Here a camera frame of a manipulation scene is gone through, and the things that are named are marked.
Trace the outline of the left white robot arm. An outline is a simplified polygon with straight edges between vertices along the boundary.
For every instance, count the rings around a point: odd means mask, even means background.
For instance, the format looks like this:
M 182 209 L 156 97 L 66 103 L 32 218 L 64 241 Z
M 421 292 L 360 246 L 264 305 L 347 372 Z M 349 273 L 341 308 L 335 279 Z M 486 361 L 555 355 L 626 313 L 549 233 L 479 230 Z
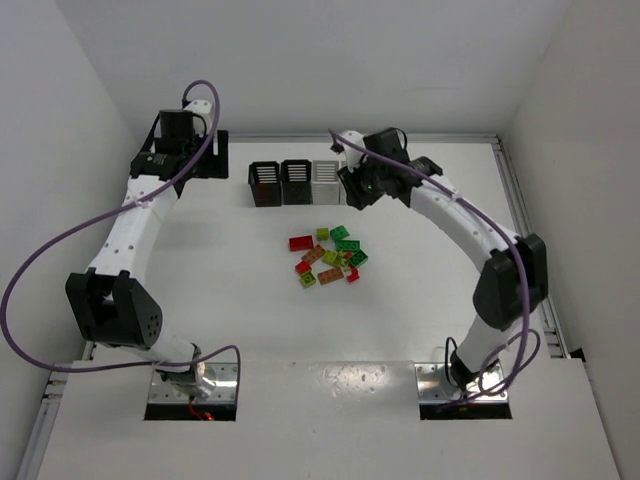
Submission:
M 160 111 L 130 165 L 123 202 L 132 209 L 117 215 L 87 270 L 70 274 L 65 284 L 84 339 L 152 362 L 163 381 L 190 396 L 201 395 L 204 387 L 206 367 L 195 361 L 201 350 L 171 330 L 144 283 L 161 226 L 186 184 L 173 177 L 197 151 L 203 155 L 186 179 L 228 176 L 227 133 L 219 134 L 218 146 L 205 141 L 213 119 L 214 107 L 206 100 Z

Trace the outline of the green lego brick top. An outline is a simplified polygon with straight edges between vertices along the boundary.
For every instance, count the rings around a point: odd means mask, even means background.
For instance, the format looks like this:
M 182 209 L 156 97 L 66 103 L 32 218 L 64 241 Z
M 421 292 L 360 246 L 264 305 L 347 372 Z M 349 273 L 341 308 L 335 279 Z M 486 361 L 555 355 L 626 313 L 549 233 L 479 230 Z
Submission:
M 344 225 L 339 225 L 330 230 L 330 237 L 334 241 L 344 240 L 349 236 L 350 236 L 350 233 Z

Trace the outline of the red 2x3 lego brick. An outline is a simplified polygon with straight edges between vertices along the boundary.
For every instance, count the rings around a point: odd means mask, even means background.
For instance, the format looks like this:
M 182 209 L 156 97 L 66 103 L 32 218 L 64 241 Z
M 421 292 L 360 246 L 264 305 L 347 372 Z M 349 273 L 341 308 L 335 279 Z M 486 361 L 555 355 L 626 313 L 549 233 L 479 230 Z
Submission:
M 288 239 L 289 250 L 292 252 L 311 250 L 314 247 L 312 235 L 291 237 Z

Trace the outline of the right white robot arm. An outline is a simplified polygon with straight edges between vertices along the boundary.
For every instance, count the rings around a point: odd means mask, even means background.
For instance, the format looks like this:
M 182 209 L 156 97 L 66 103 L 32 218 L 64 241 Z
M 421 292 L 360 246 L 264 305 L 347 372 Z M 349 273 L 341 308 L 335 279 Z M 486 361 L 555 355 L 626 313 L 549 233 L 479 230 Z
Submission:
M 343 155 L 338 177 L 349 206 L 363 210 L 384 196 L 401 201 L 453 241 L 476 267 L 475 318 L 464 340 L 445 360 L 445 378 L 465 391 L 481 382 L 508 346 L 518 346 L 511 373 L 480 393 L 508 390 L 531 361 L 527 341 L 540 336 L 531 315 L 548 296 L 547 250 L 536 234 L 522 236 L 493 220 L 464 197 L 443 169 L 426 156 L 410 158 L 407 141 L 396 129 L 373 134 L 332 132 L 331 149 Z

